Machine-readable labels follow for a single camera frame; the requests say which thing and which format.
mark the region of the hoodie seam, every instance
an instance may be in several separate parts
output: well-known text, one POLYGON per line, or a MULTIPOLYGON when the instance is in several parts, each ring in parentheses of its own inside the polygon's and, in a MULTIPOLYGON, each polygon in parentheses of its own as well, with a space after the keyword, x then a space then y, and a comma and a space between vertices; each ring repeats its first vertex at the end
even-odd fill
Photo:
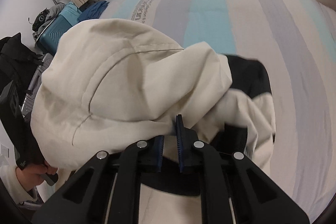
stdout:
MULTIPOLYGON (((119 60, 117 60, 112 67, 110 67, 109 70, 106 71, 106 73, 104 74, 104 76, 99 80, 99 82, 97 83, 97 87, 95 89, 95 91, 93 92, 93 94, 91 95, 91 98, 90 98, 90 101, 88 103, 88 112, 90 113, 90 115, 92 114, 90 111, 90 105, 91 105, 91 101, 92 101, 92 98, 94 97, 99 85, 101 84, 102 80, 106 77, 106 75, 111 71, 111 69, 113 69, 115 67, 115 65, 117 65, 120 61, 122 61, 124 58, 132 55, 132 54, 137 54, 137 53, 142 53, 142 52, 154 52, 154 51, 171 51, 171 50, 183 50, 183 48, 178 45, 177 48, 174 48, 174 49, 167 49, 167 48, 163 48, 163 49, 155 49, 155 50, 145 50, 145 51, 135 51, 136 48, 141 48, 141 47, 147 47, 147 46, 152 46, 152 45, 158 45, 158 46, 168 46, 168 45, 174 45, 174 44, 148 44, 148 45, 138 45, 138 46, 134 46, 134 47, 124 47, 122 48, 121 50, 118 50, 117 52, 113 53, 111 56, 109 56, 108 58, 106 58, 100 65, 99 67, 96 69, 95 73, 99 70, 99 68, 108 61, 109 58, 113 57, 114 55, 116 55, 117 53, 121 52, 122 50, 125 50, 125 49, 129 49, 129 50, 132 50, 132 52, 129 52, 127 54, 125 54, 122 58, 120 58, 119 60)), ((86 94, 87 92, 87 88, 88 86, 90 85, 90 81, 88 83, 88 85, 86 86, 86 89, 85 89, 85 92, 83 92, 83 95, 82 95, 82 99, 81 99, 81 102, 83 103, 83 97, 84 95, 86 94)))
POLYGON ((72 136, 72 140, 71 140, 71 145, 74 146, 74 139, 75 139, 75 135, 77 133, 77 130, 81 127, 81 125, 92 116, 92 114, 90 113, 87 117, 85 117, 85 119, 83 119, 81 121, 81 123, 76 127, 75 131, 73 132, 73 136, 72 136))

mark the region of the striped bedsheet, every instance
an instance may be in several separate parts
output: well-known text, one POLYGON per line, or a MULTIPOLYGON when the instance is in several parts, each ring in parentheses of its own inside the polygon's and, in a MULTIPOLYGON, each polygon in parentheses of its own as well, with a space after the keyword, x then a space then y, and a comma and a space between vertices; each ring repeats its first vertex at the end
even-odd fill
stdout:
POLYGON ((311 222, 321 214, 336 193, 335 11, 312 0, 122 0, 101 18, 260 60, 276 111, 271 178, 311 222))

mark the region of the white sleeve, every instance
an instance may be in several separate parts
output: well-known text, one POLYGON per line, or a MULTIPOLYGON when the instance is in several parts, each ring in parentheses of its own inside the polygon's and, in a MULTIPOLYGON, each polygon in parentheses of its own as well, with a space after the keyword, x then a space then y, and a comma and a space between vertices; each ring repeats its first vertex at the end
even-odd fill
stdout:
POLYGON ((22 203, 27 200, 36 201, 36 194, 33 193, 33 197, 28 194, 21 186, 16 177, 16 166, 0 166, 0 178, 5 185, 8 193, 16 204, 22 203))

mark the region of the silver suitcase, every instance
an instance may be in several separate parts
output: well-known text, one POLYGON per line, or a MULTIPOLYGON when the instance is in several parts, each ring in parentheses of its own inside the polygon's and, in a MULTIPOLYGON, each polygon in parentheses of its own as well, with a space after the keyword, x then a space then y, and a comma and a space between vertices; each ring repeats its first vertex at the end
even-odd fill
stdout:
POLYGON ((26 97, 21 107, 21 112, 23 116, 26 116, 29 112, 33 110, 34 100, 35 100, 37 91, 39 90, 41 83, 42 83, 41 75, 50 66, 52 60, 53 60, 53 56, 50 53, 47 53, 42 59, 43 66, 37 67, 35 74, 30 82, 26 97))

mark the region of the person's hand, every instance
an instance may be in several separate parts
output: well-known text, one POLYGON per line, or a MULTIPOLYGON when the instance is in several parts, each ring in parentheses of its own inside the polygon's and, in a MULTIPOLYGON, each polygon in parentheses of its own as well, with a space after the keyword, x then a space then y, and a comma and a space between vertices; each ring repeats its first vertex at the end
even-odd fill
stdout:
POLYGON ((42 184, 44 179, 40 175, 45 173, 49 175, 56 174, 57 168, 51 167, 46 161, 44 163, 45 165, 29 164, 24 170, 16 168, 16 177, 27 192, 35 186, 42 184))

